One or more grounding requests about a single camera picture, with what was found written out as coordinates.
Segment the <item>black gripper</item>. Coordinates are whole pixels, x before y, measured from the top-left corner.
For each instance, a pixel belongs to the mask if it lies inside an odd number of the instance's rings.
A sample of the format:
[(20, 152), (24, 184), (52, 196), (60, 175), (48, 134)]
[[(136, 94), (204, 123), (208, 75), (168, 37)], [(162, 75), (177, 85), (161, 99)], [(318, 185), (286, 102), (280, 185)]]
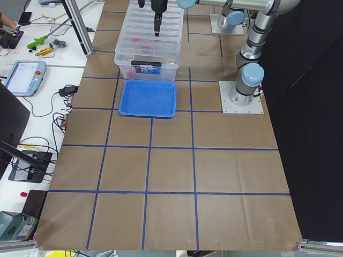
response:
[(151, 0), (151, 9), (155, 12), (154, 16), (154, 35), (159, 37), (162, 22), (162, 13), (167, 10), (167, 0)]

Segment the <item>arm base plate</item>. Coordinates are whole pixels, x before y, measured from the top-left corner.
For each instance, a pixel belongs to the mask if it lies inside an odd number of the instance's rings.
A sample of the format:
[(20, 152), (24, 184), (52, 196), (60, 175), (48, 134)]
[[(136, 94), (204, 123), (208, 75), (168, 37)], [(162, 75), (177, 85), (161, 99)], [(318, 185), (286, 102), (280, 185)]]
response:
[(240, 11), (232, 12), (226, 17), (222, 14), (210, 14), (211, 31), (216, 35), (243, 36), (243, 21), (244, 14)]
[(252, 95), (244, 96), (236, 90), (236, 81), (219, 81), (219, 91), (223, 114), (264, 114), (257, 88)]

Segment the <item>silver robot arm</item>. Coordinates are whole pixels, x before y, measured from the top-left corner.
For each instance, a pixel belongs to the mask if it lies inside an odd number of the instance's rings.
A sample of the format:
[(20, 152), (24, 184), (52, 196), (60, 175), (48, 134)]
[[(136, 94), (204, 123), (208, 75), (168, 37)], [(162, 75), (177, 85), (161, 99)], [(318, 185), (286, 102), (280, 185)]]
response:
[(242, 24), (245, 20), (245, 13), (243, 9), (237, 8), (223, 8), (221, 16), (217, 22), (219, 34), (243, 36), (244, 31)]
[(257, 11), (255, 22), (248, 29), (247, 42), (236, 54), (238, 79), (235, 87), (228, 94), (234, 105), (248, 106), (255, 97), (256, 88), (264, 78), (264, 70), (257, 62), (267, 35), (276, 17), (290, 12), (299, 4), (299, 1), (177, 1), (176, 4), (182, 9), (189, 9), (199, 4), (220, 6), (223, 10)]

